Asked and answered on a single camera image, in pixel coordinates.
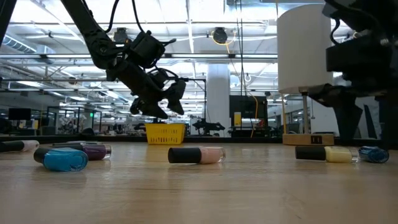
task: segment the purple nail polish bottle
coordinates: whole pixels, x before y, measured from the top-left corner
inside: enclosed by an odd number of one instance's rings
[[[112,146],[104,144],[70,144],[51,146],[50,148],[71,148],[85,152],[89,161],[109,159],[112,154]]]

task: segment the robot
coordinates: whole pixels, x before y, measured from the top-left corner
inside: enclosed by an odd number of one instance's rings
[[[349,86],[314,86],[308,95],[335,111],[340,138],[349,141],[358,126],[362,109],[358,97],[375,96],[384,123],[384,148],[393,144],[398,134],[398,1],[325,0],[323,14],[336,21],[330,34],[334,46],[326,49],[328,72],[342,72]],[[355,30],[354,37],[338,43],[333,33],[344,21]]]
[[[8,23],[17,0],[5,0],[0,2],[0,41],[3,40]],[[185,91],[185,82],[175,79],[171,86],[163,90],[163,82],[168,80],[167,71],[157,69],[156,63],[165,52],[165,46],[176,40],[161,42],[151,36],[148,30],[144,32],[137,24],[141,32],[134,40],[127,37],[117,38],[122,42],[115,42],[106,34],[112,26],[112,20],[107,30],[103,30],[95,21],[93,13],[88,9],[85,0],[60,0],[75,22],[82,34],[88,51],[96,67],[106,70],[106,79],[110,82],[115,79],[123,82],[131,91],[132,95],[138,96],[131,106],[131,113],[167,118],[167,114],[158,106],[160,100],[168,99],[168,108],[178,114],[184,114],[180,99]],[[118,0],[114,3],[113,14]],[[135,1],[132,6],[136,15]],[[156,68],[146,73],[144,69]]]

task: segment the blue nail polish bottle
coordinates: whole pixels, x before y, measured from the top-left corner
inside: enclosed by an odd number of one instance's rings
[[[33,157],[51,171],[81,171],[88,162],[85,152],[70,148],[39,148]]]
[[[363,146],[359,149],[361,160],[372,163],[385,163],[390,158],[388,151],[379,147]]]

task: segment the yellow nail polish bottle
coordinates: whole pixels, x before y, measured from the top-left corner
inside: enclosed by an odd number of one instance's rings
[[[358,150],[340,146],[297,146],[296,159],[308,159],[327,162],[358,162]]]

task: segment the nail polish bottle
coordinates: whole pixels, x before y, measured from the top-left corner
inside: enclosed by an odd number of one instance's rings
[[[71,145],[71,144],[102,144],[98,141],[68,141],[68,142],[61,142],[61,143],[54,143],[53,146],[63,146],[63,145]]]
[[[358,150],[339,146],[297,146],[296,159],[308,159],[327,162],[358,162]]]
[[[36,150],[39,146],[39,142],[35,140],[6,141],[0,142],[0,152],[25,152]]]
[[[61,146],[50,146],[49,148],[71,148],[81,150],[87,154],[89,161],[109,159],[112,154],[112,146],[103,144],[65,144]]]
[[[36,162],[51,171],[81,171],[87,166],[87,154],[69,148],[46,149],[38,148],[33,158]]]
[[[361,161],[372,163],[385,163],[390,158],[388,151],[379,147],[363,146],[359,149],[359,158]]]
[[[225,160],[225,150],[220,147],[172,147],[169,163],[212,164]]]

